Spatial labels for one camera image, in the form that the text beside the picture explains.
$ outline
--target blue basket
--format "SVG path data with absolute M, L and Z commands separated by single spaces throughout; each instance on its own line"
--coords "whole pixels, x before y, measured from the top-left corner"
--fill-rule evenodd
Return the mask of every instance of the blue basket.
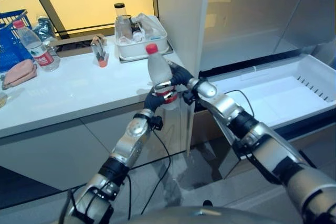
M 0 72 L 9 70 L 15 64 L 25 59 L 32 59 L 30 53 L 21 44 L 13 21 L 22 20 L 32 28 L 27 18 L 27 10 L 15 10 L 0 13 Z

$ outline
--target plastic water bottle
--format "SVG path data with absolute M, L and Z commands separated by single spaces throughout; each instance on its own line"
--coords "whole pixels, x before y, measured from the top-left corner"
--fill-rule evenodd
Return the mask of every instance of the plastic water bottle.
M 170 67 L 163 56 L 158 52 L 157 45 L 155 43 L 148 44 L 146 46 L 148 56 L 148 72 L 153 85 L 157 85 L 164 81 L 169 81 L 173 75 Z M 167 87 L 164 89 L 156 90 L 156 95 L 165 95 L 173 90 L 174 87 Z M 177 107 L 177 94 L 165 101 L 161 106 L 166 110 L 173 110 Z
M 44 71 L 51 72 L 58 68 L 59 57 L 52 57 L 39 37 L 26 27 L 22 20 L 14 21 L 13 25 L 17 29 L 22 45 L 24 45 Z

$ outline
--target freezer drawer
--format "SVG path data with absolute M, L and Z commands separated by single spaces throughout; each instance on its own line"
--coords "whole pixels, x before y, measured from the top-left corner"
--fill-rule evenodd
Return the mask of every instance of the freezer drawer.
M 221 92 L 241 90 L 257 120 L 274 129 L 330 111 L 336 105 L 336 71 L 311 55 L 210 77 Z M 251 113 L 239 92 L 228 94 Z

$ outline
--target white tray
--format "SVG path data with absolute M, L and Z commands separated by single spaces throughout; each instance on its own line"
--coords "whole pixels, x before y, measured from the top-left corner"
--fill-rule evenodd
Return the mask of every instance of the white tray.
M 158 46 L 158 50 L 161 54 L 167 52 L 169 45 L 167 43 L 167 32 L 161 25 L 160 21 L 155 16 L 149 16 L 153 21 L 155 21 L 164 31 L 164 36 L 161 39 L 154 39 L 145 42 L 139 42 L 129 45 L 120 45 L 118 43 L 119 37 L 118 34 L 115 34 L 114 43 L 118 46 L 119 57 L 123 60 L 139 60 L 147 57 L 146 46 L 151 43 L 155 43 Z
M 335 108 L 336 71 L 311 55 L 209 78 L 219 90 L 241 90 L 257 120 L 277 127 Z M 244 96 L 228 94 L 251 113 Z

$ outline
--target pink cloth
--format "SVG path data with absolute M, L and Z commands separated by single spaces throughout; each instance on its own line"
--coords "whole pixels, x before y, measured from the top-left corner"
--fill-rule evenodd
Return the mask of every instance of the pink cloth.
M 36 76 L 36 65 L 32 60 L 24 60 L 13 66 L 6 74 L 5 88 L 14 87 Z

